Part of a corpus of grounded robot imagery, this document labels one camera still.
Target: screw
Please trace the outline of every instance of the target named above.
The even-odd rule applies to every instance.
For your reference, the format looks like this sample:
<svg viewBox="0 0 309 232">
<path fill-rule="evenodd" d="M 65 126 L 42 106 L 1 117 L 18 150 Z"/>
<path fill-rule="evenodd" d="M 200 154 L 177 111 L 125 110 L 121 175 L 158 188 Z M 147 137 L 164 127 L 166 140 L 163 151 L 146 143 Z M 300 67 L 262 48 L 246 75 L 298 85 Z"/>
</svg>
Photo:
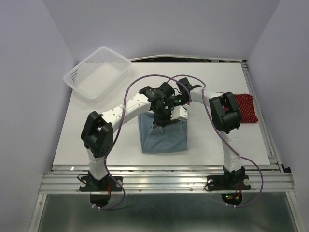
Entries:
<svg viewBox="0 0 309 232">
<path fill-rule="evenodd" d="M 121 180 L 118 180 L 117 181 L 119 184 L 116 184 L 116 187 L 120 188 L 120 185 L 122 185 L 122 181 Z"/>
<path fill-rule="evenodd" d="M 244 179 L 244 180 L 243 180 L 243 183 L 244 183 L 246 186 L 249 186 L 249 185 L 250 185 L 250 180 Z"/>
</svg>

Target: laundry basket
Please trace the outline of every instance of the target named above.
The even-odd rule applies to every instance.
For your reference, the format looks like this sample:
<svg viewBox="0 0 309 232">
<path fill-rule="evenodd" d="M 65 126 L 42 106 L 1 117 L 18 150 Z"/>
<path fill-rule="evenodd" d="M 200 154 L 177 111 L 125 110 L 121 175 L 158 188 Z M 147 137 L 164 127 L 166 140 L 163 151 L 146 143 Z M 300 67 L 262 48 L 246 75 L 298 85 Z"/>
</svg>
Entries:
<svg viewBox="0 0 309 232">
<path fill-rule="evenodd" d="M 81 95 L 99 102 L 106 89 L 123 78 L 130 66 L 127 58 L 101 47 L 76 65 L 63 80 Z"/>
</svg>

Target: red polka dot cloth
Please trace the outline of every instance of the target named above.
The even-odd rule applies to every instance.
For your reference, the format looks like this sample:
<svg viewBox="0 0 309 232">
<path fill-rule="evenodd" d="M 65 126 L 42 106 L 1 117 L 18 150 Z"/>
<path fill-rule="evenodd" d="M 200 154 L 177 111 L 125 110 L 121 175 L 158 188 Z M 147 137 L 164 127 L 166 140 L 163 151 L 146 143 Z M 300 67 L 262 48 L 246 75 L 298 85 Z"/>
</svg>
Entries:
<svg viewBox="0 0 309 232">
<path fill-rule="evenodd" d="M 236 102 L 239 106 L 242 121 L 241 123 L 256 123 L 258 118 L 255 115 L 253 97 L 250 94 L 234 94 Z"/>
</svg>

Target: blue cloth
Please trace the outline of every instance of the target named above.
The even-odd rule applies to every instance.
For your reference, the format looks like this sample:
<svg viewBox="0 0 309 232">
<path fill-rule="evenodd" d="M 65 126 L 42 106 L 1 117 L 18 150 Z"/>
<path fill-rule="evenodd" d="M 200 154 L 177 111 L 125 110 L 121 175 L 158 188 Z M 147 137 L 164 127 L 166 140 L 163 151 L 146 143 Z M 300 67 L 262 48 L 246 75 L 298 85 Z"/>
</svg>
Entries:
<svg viewBox="0 0 309 232">
<path fill-rule="evenodd" d="M 176 122 L 161 127 L 153 124 L 154 115 L 139 115 L 140 143 L 143 153 L 170 153 L 188 150 L 188 124 Z"/>
</svg>

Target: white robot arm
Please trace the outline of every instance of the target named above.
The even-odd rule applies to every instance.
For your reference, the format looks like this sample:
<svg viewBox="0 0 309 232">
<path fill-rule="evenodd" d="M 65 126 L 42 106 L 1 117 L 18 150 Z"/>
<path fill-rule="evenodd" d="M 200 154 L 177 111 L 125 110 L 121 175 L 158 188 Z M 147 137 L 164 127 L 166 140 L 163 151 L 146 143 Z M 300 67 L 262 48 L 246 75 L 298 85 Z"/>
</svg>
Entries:
<svg viewBox="0 0 309 232">
<path fill-rule="evenodd" d="M 190 91 L 191 101 L 203 104 L 202 87 L 192 86 L 187 78 L 179 80 Z M 164 82 L 159 88 L 145 87 L 126 102 L 125 115 L 122 119 L 123 105 L 107 112 L 89 114 L 81 138 L 87 148 L 90 160 L 90 175 L 97 181 L 107 176 L 104 161 L 113 147 L 113 133 L 120 124 L 125 124 L 134 117 L 152 110 L 154 123 L 162 127 L 176 120 L 187 120 L 188 113 L 183 105 L 189 101 L 187 90 L 178 85 L 180 94 L 175 95 L 172 86 Z M 204 90 L 206 105 L 211 109 L 215 127 L 233 148 L 238 150 L 238 128 L 241 114 L 234 95 Z M 235 189 L 245 178 L 240 157 L 223 143 L 224 175 L 212 176 L 214 187 L 210 190 Z"/>
</svg>

